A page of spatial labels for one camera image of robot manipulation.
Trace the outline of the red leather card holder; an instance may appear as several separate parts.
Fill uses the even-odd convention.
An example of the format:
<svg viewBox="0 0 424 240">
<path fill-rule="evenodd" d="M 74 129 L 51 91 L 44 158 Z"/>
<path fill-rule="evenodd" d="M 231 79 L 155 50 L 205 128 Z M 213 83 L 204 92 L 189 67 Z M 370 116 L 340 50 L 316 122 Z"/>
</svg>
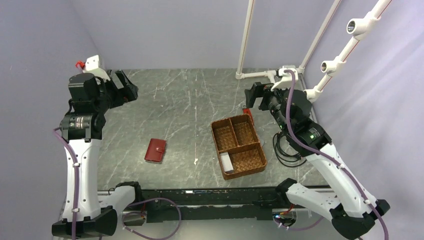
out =
<svg viewBox="0 0 424 240">
<path fill-rule="evenodd" d="M 161 163 L 166 152 L 166 147 L 166 140 L 151 138 L 144 156 L 144 160 L 152 163 Z"/>
</svg>

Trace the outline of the white card stack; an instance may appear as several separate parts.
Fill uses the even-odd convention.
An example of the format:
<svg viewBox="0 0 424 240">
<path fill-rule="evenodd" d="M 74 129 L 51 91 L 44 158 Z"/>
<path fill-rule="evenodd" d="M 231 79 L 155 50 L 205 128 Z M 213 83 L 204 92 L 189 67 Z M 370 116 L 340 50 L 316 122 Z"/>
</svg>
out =
<svg viewBox="0 0 424 240">
<path fill-rule="evenodd" d="M 222 164 L 223 171 L 226 174 L 232 174 L 234 172 L 234 167 L 228 152 L 223 152 L 220 154 L 220 160 Z"/>
</svg>

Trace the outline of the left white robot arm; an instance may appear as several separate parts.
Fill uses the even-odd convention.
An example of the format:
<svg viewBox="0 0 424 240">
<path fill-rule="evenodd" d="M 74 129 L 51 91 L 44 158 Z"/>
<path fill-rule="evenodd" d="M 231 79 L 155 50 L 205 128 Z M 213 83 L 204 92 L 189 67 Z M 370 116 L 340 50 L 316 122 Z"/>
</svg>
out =
<svg viewBox="0 0 424 240">
<path fill-rule="evenodd" d="M 115 74 L 122 84 L 93 73 L 79 73 L 69 79 L 71 98 L 68 111 L 53 133 L 63 144 L 67 162 L 66 199 L 62 217 L 51 226 L 55 237 L 71 240 L 112 236 L 120 213 L 144 203 L 137 182 L 123 182 L 104 202 L 97 189 L 97 168 L 105 114 L 138 98 L 138 87 L 122 70 Z"/>
</svg>

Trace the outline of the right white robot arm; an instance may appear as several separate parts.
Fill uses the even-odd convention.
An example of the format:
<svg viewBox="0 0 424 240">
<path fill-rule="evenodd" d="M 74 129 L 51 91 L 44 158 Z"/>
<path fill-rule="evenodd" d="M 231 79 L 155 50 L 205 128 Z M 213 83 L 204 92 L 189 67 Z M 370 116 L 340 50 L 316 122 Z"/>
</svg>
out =
<svg viewBox="0 0 424 240">
<path fill-rule="evenodd" d="M 312 103 L 303 91 L 273 90 L 270 84 L 256 82 L 244 94 L 248 108 L 261 99 L 259 109 L 270 112 L 289 145 L 315 167 L 335 193 L 328 197 L 287 178 L 276 188 L 280 207 L 303 206 L 330 221 L 349 240 L 359 239 L 382 220 L 391 208 L 389 203 L 367 191 L 345 165 L 330 136 L 310 118 Z"/>
</svg>

